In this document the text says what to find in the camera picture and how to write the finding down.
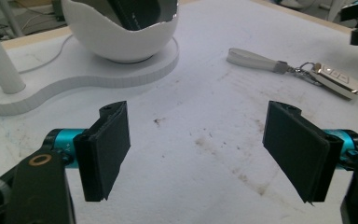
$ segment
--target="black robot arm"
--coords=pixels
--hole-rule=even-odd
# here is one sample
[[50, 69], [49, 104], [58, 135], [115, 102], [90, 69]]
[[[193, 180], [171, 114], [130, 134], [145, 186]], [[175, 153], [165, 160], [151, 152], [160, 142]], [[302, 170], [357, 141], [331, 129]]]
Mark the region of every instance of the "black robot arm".
[[264, 147], [280, 165], [304, 202], [323, 202], [337, 166], [353, 171], [343, 203], [343, 223], [358, 224], [358, 134], [321, 130], [301, 110], [269, 102]]
[[0, 177], [0, 223], [76, 223], [64, 168], [79, 168], [87, 202], [107, 199], [130, 148], [127, 103], [100, 109], [89, 129], [51, 131]]

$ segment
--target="silver key fob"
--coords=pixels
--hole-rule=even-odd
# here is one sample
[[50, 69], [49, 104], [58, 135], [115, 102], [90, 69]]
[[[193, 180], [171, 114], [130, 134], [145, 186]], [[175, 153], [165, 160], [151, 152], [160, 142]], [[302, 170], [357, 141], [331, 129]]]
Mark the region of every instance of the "silver key fob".
[[358, 80], [344, 75], [322, 63], [313, 65], [310, 75], [337, 93], [354, 99], [358, 96]]

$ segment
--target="white tabletop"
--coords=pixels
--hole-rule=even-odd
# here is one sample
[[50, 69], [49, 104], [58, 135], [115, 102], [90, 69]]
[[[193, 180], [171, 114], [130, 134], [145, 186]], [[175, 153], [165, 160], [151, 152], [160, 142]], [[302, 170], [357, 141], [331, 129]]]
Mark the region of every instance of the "white tabletop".
[[[109, 200], [84, 202], [78, 170], [67, 171], [77, 223], [341, 223], [351, 173], [335, 172], [325, 203], [302, 203], [262, 137], [271, 100], [299, 107], [322, 129], [358, 132], [358, 98], [226, 57], [229, 48], [247, 49], [295, 66], [327, 63], [358, 79], [358, 47], [349, 45], [349, 35], [245, 0], [196, 1], [181, 6], [179, 18], [179, 64], [165, 78], [66, 91], [26, 114], [0, 117], [0, 175], [39, 149], [50, 130], [88, 128], [100, 107], [127, 100], [131, 149]], [[74, 38], [70, 44], [83, 48]], [[81, 59], [64, 47], [41, 69], [70, 72]]]

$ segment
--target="white round base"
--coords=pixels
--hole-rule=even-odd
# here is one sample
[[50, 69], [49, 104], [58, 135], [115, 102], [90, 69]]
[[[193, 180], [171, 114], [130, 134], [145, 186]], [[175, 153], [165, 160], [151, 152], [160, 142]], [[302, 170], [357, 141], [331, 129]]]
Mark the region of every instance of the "white round base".
[[80, 87], [127, 88], [159, 80], [168, 75], [179, 60], [179, 47], [173, 38], [159, 53], [139, 63], [113, 63], [107, 74], [62, 73], [52, 76], [37, 73], [22, 76], [26, 87], [15, 94], [5, 94], [0, 88], [0, 115], [18, 115], [37, 108], [49, 98]]

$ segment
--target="key fob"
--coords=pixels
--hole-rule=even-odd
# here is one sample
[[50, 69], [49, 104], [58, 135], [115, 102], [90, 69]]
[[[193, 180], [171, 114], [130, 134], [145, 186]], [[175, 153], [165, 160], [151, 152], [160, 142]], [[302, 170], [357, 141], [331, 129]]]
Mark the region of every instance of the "key fob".
[[358, 96], [358, 80], [342, 74], [322, 63], [313, 65], [310, 75], [337, 93], [354, 99]]

